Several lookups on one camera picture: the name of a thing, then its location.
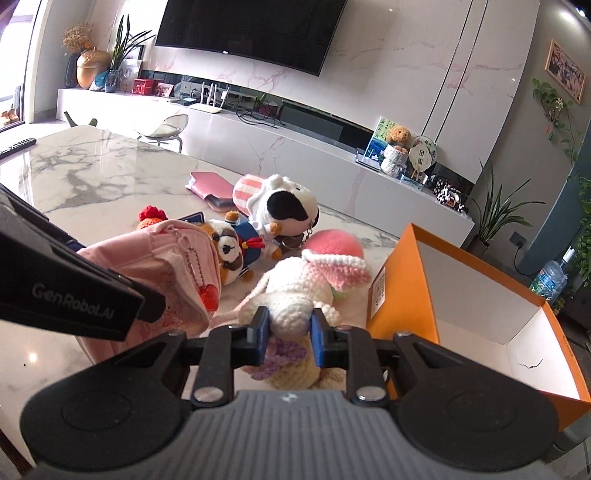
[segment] pink bag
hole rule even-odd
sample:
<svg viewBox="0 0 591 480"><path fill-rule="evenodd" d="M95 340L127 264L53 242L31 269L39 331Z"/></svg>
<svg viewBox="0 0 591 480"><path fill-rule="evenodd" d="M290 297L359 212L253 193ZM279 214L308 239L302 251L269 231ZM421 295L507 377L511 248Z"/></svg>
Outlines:
<svg viewBox="0 0 591 480"><path fill-rule="evenodd" d="M166 298L164 314L154 323L135 320L124 342L79 337L80 346L93 362L102 362L170 329L182 329L194 338L209 327L222 283L213 242L199 227L165 220L78 253Z"/></svg>

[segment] water bottle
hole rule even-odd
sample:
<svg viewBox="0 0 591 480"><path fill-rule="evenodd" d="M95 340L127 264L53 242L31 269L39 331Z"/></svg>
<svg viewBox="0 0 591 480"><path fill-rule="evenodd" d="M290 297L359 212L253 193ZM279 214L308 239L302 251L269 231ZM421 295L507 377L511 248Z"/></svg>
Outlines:
<svg viewBox="0 0 591 480"><path fill-rule="evenodd" d="M550 260L543 266L534 281L530 285L530 290L546 299L552 305L558 295L566 286L566 281L569 279L565 273L566 266L574 255L574 248L569 247L562 260Z"/></svg>

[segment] pink crocheted hat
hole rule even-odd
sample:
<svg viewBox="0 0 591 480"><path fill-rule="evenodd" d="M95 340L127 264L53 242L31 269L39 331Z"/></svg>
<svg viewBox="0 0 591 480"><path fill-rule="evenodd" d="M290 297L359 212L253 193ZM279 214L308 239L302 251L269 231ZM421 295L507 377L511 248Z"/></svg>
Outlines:
<svg viewBox="0 0 591 480"><path fill-rule="evenodd" d="M314 264L337 291L360 286L371 279L361 244L343 230L320 230L310 235L301 257Z"/></svg>

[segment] marble table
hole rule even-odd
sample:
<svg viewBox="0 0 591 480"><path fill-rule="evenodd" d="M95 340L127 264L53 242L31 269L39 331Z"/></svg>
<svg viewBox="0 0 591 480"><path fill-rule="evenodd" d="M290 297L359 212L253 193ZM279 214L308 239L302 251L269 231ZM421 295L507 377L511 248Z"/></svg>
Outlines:
<svg viewBox="0 0 591 480"><path fill-rule="evenodd" d="M139 211L156 205L169 218L203 211L221 218L184 188L189 172L215 171L235 183L240 175L97 128L80 126L41 138L0 164L0 182L85 245L134 230ZM396 239L321 207L315 230L340 228L362 243L376 273ZM222 291L220 311L237 305L255 285L235 282ZM340 304L345 323L365 325L365 289ZM0 320L0 429L32 461L20 435L24 404L38 390L90 365L75 338ZM264 388L236 372L236 389Z"/></svg>

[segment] remote control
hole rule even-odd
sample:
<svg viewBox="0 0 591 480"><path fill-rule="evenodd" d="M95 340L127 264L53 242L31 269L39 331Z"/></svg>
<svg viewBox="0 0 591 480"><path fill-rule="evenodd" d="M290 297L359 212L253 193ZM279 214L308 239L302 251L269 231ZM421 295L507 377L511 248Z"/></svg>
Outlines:
<svg viewBox="0 0 591 480"><path fill-rule="evenodd" d="M26 140L21 140L20 142L17 142L14 145L10 145L9 147L0 150L0 160L4 160L6 157L12 155L13 153L24 150L25 148L32 147L36 143L36 138L27 138Z"/></svg>

